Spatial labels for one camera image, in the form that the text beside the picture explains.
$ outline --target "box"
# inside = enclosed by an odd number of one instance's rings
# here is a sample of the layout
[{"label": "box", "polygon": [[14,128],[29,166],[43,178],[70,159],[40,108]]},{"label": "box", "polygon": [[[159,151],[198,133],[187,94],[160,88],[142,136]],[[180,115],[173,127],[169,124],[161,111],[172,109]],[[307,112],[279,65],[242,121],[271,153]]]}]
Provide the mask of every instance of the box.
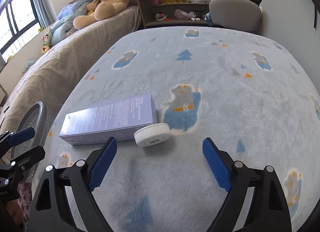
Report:
[{"label": "box", "polygon": [[150,94],[115,101],[66,115],[60,137],[72,145],[134,140],[133,134],[157,123],[156,106]]}]

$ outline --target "curtain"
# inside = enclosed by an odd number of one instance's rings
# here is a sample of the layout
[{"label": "curtain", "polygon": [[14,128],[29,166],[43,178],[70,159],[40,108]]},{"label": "curtain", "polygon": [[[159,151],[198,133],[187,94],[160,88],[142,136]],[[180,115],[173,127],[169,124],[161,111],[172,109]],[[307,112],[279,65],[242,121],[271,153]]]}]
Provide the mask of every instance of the curtain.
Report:
[{"label": "curtain", "polygon": [[46,28],[51,25],[54,20],[49,12],[47,12],[48,7],[44,0],[33,0],[36,7],[36,12],[40,21],[41,26]]},{"label": "curtain", "polygon": [[0,72],[4,68],[5,64],[6,64],[5,60],[3,59],[2,55],[0,54]]}]

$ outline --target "wooden shelf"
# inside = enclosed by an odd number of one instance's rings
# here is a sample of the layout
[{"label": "wooden shelf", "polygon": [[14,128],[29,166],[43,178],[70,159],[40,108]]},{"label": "wooden shelf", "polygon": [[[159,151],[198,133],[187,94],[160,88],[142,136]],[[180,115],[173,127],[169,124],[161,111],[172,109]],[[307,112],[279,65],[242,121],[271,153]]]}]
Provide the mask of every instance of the wooden shelf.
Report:
[{"label": "wooden shelf", "polygon": [[169,20],[161,20],[161,21],[154,20],[154,21],[148,22],[146,23],[146,27],[168,25],[168,24],[207,24],[207,22],[204,19],[201,19],[198,21],[192,21],[191,19],[183,20],[183,19],[172,18]]},{"label": "wooden shelf", "polygon": [[[175,26],[175,25],[186,25],[186,26],[207,26],[204,19],[199,21],[189,20],[179,20],[174,16],[175,10],[177,8],[183,10],[184,12],[194,12],[197,17],[202,17],[204,14],[209,12],[209,3],[194,3],[194,2],[177,2],[177,3],[166,3],[154,5],[153,0],[137,0],[139,6],[139,12],[142,20],[143,27],[161,27],[161,26]],[[155,18],[156,13],[163,13],[170,20],[157,21]]]},{"label": "wooden shelf", "polygon": [[204,2],[175,2],[175,3],[164,3],[164,4],[158,4],[152,6],[153,8],[157,7],[165,7],[165,6],[174,6],[174,5],[209,5],[209,2],[204,3]]}]

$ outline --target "bolt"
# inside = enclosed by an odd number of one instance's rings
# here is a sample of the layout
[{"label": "bolt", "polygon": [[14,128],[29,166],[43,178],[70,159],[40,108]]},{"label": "bolt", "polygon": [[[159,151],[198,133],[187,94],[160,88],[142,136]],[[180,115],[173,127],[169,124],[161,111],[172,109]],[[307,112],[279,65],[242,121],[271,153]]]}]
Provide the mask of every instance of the bolt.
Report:
[{"label": "bolt", "polygon": [[273,170],[274,170],[274,169],[273,169],[272,166],[267,166],[267,171],[268,171],[268,172],[273,172]]},{"label": "bolt", "polygon": [[235,161],[235,166],[237,168],[242,168],[243,167],[243,163],[241,161]]},{"label": "bolt", "polygon": [[52,170],[52,168],[53,168],[53,166],[52,166],[52,165],[48,165],[48,166],[45,168],[45,170],[46,170],[46,171],[51,171],[51,170]]},{"label": "bolt", "polygon": [[84,166],[84,164],[85,164],[85,161],[82,160],[82,159],[80,159],[80,160],[78,160],[78,161],[76,162],[76,165],[77,165],[78,167],[82,167],[82,166]]}]

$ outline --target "shelf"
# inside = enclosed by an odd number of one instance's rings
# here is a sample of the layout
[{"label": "shelf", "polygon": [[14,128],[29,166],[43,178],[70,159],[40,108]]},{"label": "shelf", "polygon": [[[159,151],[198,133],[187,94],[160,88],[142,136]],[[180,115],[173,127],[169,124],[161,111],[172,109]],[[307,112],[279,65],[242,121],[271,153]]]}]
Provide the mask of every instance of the shelf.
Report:
[{"label": "shelf", "polygon": [[146,23],[146,27],[168,25],[168,24],[207,24],[207,22],[204,19],[201,19],[198,21],[192,21],[191,19],[182,20],[182,19],[172,18],[170,20],[162,20],[162,21],[153,20],[151,22]]},{"label": "shelf", "polygon": [[204,2],[175,2],[175,3],[165,3],[165,4],[158,4],[152,6],[153,8],[158,8],[158,7],[165,7],[165,6],[175,6],[175,5],[209,5],[209,2],[204,3]]}]

